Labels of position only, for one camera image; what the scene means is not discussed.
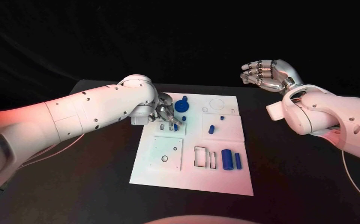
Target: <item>black table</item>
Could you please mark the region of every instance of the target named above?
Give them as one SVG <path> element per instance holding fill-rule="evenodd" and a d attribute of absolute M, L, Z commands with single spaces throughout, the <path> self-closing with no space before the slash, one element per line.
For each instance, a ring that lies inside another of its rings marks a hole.
<path fill-rule="evenodd" d="M 113 83 L 80 81 L 73 93 Z M 261 223 L 360 222 L 360 194 L 340 150 L 325 139 L 300 136 L 284 120 L 271 120 L 265 107 L 281 100 L 280 94 L 258 88 L 157 87 L 238 96 L 255 196 L 129 184 L 144 127 L 125 119 L 20 170 L 0 197 L 0 223 L 144 223 L 194 214 Z M 360 159 L 346 158 L 359 181 Z"/>

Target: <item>rectangular slot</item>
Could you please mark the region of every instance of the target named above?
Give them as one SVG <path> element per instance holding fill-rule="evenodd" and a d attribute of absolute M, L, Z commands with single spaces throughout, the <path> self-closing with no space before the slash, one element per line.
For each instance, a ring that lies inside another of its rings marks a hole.
<path fill-rule="evenodd" d="M 216 169 L 216 152 L 209 152 L 210 156 L 210 168 Z"/>
<path fill-rule="evenodd" d="M 194 151 L 196 151 L 194 166 L 206 168 L 207 167 L 207 148 L 194 147 Z"/>

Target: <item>small blue piece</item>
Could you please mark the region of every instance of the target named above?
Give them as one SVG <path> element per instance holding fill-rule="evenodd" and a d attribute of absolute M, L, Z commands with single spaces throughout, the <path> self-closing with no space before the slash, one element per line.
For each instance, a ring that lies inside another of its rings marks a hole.
<path fill-rule="evenodd" d="M 186 112 L 190 109 L 189 97 L 184 96 L 183 100 L 176 103 L 177 112 Z"/>
<path fill-rule="evenodd" d="M 222 158 L 223 158 L 223 169 L 233 170 L 235 164 L 233 164 L 232 150 L 222 150 Z"/>
<path fill-rule="evenodd" d="M 215 133 L 215 130 L 216 130 L 216 126 L 215 126 L 215 125 L 210 125 L 209 134 L 213 134 L 213 133 Z"/>
<path fill-rule="evenodd" d="M 244 167 L 242 167 L 242 161 L 241 161 L 241 154 L 239 153 L 235 154 L 235 160 L 236 160 L 236 168 L 242 169 Z"/>

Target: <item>peg board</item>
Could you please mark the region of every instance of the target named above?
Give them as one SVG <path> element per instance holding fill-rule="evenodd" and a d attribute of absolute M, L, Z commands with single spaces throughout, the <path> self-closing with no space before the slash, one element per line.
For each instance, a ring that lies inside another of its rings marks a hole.
<path fill-rule="evenodd" d="M 186 125 L 180 127 L 180 131 L 170 131 L 170 123 L 161 120 L 145 126 L 131 183 L 254 195 L 236 97 L 168 94 L 174 103 L 183 99 L 183 96 L 189 97 L 190 110 L 184 113 L 176 111 L 180 120 L 183 116 L 187 117 Z M 213 135 L 209 134 L 210 125 L 216 126 Z M 206 168 L 194 166 L 194 147 L 206 147 Z M 223 170 L 223 149 L 232 150 L 235 170 Z M 210 168 L 210 152 L 216 152 L 216 169 Z M 244 169 L 236 169 L 236 153 L 241 154 Z"/>

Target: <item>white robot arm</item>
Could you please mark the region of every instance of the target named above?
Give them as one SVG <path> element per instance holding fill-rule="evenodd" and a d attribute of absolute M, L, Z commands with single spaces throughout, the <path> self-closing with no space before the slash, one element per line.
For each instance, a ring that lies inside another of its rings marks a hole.
<path fill-rule="evenodd" d="M 304 85 L 294 67 L 284 60 L 247 64 L 241 77 L 284 95 L 267 107 L 273 120 L 286 118 L 301 135 L 326 138 L 342 150 L 360 157 L 360 98 L 340 97 L 314 85 Z M 332 126 L 340 124 L 340 130 Z"/>
<path fill-rule="evenodd" d="M 41 150 L 129 116 L 134 125 L 157 118 L 183 125 L 173 99 L 158 94 L 151 79 L 131 75 L 122 82 L 0 112 L 0 185 Z"/>

